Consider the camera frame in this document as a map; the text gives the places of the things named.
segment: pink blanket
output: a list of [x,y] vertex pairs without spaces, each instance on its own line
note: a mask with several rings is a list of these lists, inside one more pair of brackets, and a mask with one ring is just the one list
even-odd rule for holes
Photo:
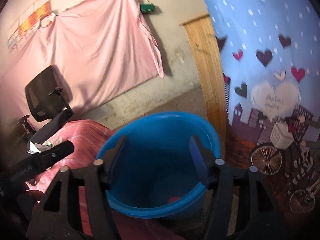
[[[29,185],[30,189],[45,192],[60,167],[64,165],[68,165],[71,169],[86,167],[95,159],[98,150],[113,133],[110,129],[92,120],[66,123],[49,140],[51,142],[59,138],[69,140],[75,146],[74,152],[57,162],[51,169],[40,174],[36,178],[39,180],[38,184],[34,187]],[[79,189],[79,200],[83,231],[85,234],[92,235],[83,187]],[[130,218],[116,211],[112,211],[112,216],[123,240],[183,240],[157,220]]]
[[[58,83],[76,114],[157,74],[164,77],[138,0],[84,0],[20,42],[10,56],[9,70],[0,78],[0,115],[7,120],[30,114],[24,88],[49,65],[56,66]],[[47,122],[29,120],[35,128]]]

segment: red object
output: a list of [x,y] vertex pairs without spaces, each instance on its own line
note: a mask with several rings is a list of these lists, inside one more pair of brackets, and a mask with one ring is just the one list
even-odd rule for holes
[[170,203],[172,203],[172,202],[175,202],[175,201],[177,201],[177,200],[179,200],[180,199],[180,197],[171,197],[171,198],[169,198],[169,200],[168,200],[168,202],[167,202],[167,204],[170,204]]
[[295,133],[296,131],[297,131],[297,128],[294,127],[294,125],[293,125],[292,122],[290,122],[290,123],[288,124],[288,132],[290,132],[290,133]]
[[238,51],[238,54],[236,54],[236,53],[233,52],[232,55],[233,55],[233,57],[234,57],[236,60],[240,61],[240,60],[242,59],[242,57],[243,57],[243,52],[242,52],[242,50],[240,49],[240,50]]
[[306,75],[306,72],[304,69],[301,68],[301,69],[297,70],[296,67],[291,68],[291,73],[296,78],[296,80],[298,82],[300,82],[304,78],[304,76]]
[[224,82],[225,83],[229,83],[229,81],[230,81],[230,78],[229,77],[227,77],[227,76],[223,76],[223,79],[224,79]]

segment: black clamp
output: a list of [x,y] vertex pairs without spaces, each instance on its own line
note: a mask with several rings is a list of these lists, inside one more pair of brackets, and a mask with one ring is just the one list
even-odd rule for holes
[[42,153],[35,153],[0,174],[0,195],[14,199],[28,189],[26,181],[46,171],[56,162],[73,153],[74,145],[65,141]]
[[[68,166],[61,167],[33,213],[27,238],[120,240],[105,190],[110,189],[112,180],[118,176],[114,171],[121,170],[116,166],[124,157],[122,150],[127,143],[126,137],[122,136],[102,159],[85,168],[71,170]],[[209,215],[199,240],[285,239],[285,225],[277,202],[256,167],[241,170],[229,166],[203,148],[196,136],[191,137],[189,146],[199,180],[207,189],[213,189]],[[93,236],[84,234],[82,230],[79,186],[85,186]],[[236,231],[226,237],[234,186],[240,187]]]

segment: red heart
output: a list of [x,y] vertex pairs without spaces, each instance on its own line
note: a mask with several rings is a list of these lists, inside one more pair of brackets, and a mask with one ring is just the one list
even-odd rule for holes
[[298,82],[300,82],[304,78],[304,76],[306,75],[306,72],[304,69],[301,68],[301,69],[297,70],[296,67],[291,68],[291,73],[296,78],[296,80]]
[[223,79],[224,79],[224,82],[225,83],[229,83],[229,81],[230,81],[230,78],[229,77],[227,77],[227,76],[223,76]]
[[242,59],[242,57],[243,57],[243,52],[242,52],[242,50],[240,49],[240,50],[238,51],[238,54],[236,54],[236,53],[233,52],[232,55],[233,55],[233,57],[234,57],[236,60],[240,61],[240,60]]
[[288,124],[288,132],[290,132],[290,133],[295,133],[296,131],[297,131],[297,128],[293,126],[293,123],[292,123],[292,122],[290,122],[290,123]]

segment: blue bucket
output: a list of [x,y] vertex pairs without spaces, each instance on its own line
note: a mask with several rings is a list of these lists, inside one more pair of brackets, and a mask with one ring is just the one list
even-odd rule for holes
[[98,152],[97,159],[125,135],[129,144],[121,169],[106,196],[111,208],[136,218],[184,219],[200,210],[206,188],[197,178],[189,140],[220,158],[219,137],[201,117],[184,112],[153,114],[116,132]]

